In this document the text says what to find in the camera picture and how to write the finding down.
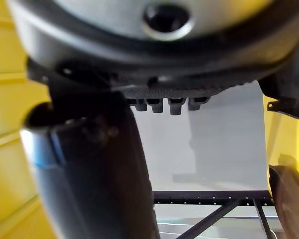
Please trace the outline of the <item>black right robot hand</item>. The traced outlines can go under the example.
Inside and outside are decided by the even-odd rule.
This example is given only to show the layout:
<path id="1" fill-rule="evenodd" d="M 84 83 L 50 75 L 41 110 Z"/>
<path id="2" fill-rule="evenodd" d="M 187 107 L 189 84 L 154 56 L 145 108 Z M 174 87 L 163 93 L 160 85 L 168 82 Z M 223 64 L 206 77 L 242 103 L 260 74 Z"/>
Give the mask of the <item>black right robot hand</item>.
<path id="1" fill-rule="evenodd" d="M 154 192 L 131 106 L 181 114 L 257 81 L 267 109 L 299 120 L 299 0 L 9 0 L 27 76 L 50 101 L 26 115 L 21 139 L 48 218 L 65 239 L 157 239 L 155 203 L 217 210 L 274 206 L 299 239 L 299 172 L 269 166 L 263 192 Z"/>

